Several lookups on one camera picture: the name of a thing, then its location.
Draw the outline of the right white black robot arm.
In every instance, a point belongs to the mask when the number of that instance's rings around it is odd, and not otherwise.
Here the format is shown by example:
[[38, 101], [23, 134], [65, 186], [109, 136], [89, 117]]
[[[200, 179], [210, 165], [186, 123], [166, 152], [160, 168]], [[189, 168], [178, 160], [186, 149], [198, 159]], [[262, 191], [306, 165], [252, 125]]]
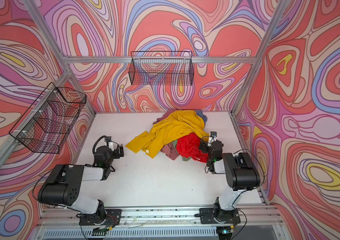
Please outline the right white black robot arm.
[[228, 187], [216, 198], [211, 208], [200, 208], [196, 214], [203, 225], [233, 224], [241, 222], [237, 205], [245, 193], [261, 185], [261, 177], [248, 153], [223, 152], [220, 141], [202, 142], [200, 150], [208, 154], [208, 172], [224, 175]]

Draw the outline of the yellow cloth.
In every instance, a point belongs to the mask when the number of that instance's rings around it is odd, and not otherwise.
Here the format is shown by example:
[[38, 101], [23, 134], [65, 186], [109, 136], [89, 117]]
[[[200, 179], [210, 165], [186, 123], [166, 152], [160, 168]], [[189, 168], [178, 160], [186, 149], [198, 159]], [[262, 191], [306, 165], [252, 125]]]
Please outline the yellow cloth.
[[149, 157], [154, 158], [163, 146], [191, 133], [199, 138], [208, 136], [204, 128], [205, 123], [196, 111], [177, 110], [154, 124], [149, 132], [145, 131], [132, 139], [126, 147], [134, 153], [143, 151]]

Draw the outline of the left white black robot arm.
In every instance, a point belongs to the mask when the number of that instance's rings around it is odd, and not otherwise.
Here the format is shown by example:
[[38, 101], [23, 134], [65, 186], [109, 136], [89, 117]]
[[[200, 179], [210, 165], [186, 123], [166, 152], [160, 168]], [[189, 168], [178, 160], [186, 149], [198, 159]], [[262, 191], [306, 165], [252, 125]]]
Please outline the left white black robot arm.
[[114, 228], [120, 224], [121, 210], [107, 210], [102, 200], [94, 199], [81, 189], [82, 183], [104, 182], [116, 170], [113, 161], [124, 156], [123, 146], [112, 143], [93, 147], [92, 165], [56, 165], [38, 192], [37, 200], [46, 205], [77, 212], [79, 225]]

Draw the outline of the dusty pink cloth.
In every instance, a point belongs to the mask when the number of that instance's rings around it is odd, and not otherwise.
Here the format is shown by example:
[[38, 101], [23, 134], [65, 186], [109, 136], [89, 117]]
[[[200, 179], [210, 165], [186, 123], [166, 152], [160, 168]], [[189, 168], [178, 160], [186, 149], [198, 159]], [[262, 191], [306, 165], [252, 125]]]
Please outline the dusty pink cloth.
[[177, 143], [178, 141], [175, 140], [163, 146], [161, 149], [161, 152], [164, 153], [169, 159], [173, 161], [180, 156], [179, 152], [177, 151]]

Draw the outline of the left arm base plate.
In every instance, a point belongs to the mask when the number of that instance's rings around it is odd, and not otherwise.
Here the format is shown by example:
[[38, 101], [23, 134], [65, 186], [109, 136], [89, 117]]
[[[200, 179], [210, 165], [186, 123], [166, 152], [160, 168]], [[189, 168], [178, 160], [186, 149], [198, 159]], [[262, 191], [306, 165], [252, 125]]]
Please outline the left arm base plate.
[[104, 213], [92, 215], [77, 214], [80, 226], [109, 226], [115, 227], [120, 224], [122, 209], [106, 209]]

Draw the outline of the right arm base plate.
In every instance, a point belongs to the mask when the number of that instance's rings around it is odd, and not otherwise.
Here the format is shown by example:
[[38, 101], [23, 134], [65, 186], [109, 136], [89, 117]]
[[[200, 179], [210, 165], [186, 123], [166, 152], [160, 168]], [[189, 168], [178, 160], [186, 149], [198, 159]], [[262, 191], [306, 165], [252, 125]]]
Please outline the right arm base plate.
[[214, 208], [200, 208], [195, 217], [199, 218], [202, 224], [232, 224], [235, 226], [241, 223], [237, 210], [224, 211]]

